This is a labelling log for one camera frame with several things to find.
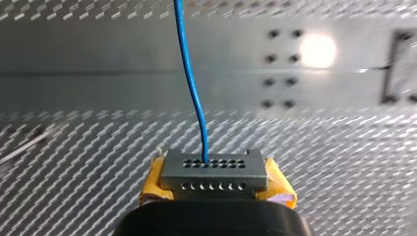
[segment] electrical wire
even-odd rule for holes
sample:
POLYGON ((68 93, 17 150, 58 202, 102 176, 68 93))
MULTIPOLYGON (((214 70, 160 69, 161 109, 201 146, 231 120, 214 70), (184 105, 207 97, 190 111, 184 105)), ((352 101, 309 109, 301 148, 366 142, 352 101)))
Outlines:
POLYGON ((187 34, 185 31, 185 22, 183 15, 182 0, 174 0, 175 20, 177 23, 178 40, 180 42, 182 61, 184 65, 185 75, 187 77, 188 89, 193 99, 194 108, 196 109, 197 118, 199 119, 200 133, 202 137, 202 160, 203 163, 209 162, 209 136, 206 129, 205 112, 199 99, 196 83, 194 80, 193 67, 191 65, 191 57, 188 50, 187 34))

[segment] metal plate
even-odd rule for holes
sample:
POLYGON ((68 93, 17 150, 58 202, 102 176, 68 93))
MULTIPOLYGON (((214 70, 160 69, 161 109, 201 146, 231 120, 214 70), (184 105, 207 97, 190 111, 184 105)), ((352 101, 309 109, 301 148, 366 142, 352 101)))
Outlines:
POLYGON ((170 149, 160 174, 160 186, 181 199, 253 199, 265 190, 268 176, 258 150, 245 154, 210 154, 202 163, 200 154, 170 149))
MULTIPOLYGON (((260 148, 274 156, 298 193, 297 210, 317 235, 412 235, 414 113, 322 111, 273 120, 210 113, 210 151, 260 148)), ((194 114, 103 114, 4 117, 2 153, 38 125, 70 120, 3 172, 1 235, 110 235, 118 218, 137 205, 156 148, 199 151, 194 114), (27 122, 8 125, 14 117, 27 122)))
MULTIPOLYGON (((283 105, 293 100, 293 109, 377 107, 384 71, 363 73, 333 71, 197 73, 197 85, 206 110, 266 110, 286 113, 283 105), (286 80, 298 83, 289 86, 286 80), (273 85, 266 80, 274 79, 273 85)), ((55 110, 163 110, 192 109, 183 74, 11 76, 0 79, 0 109, 3 111, 55 110)))

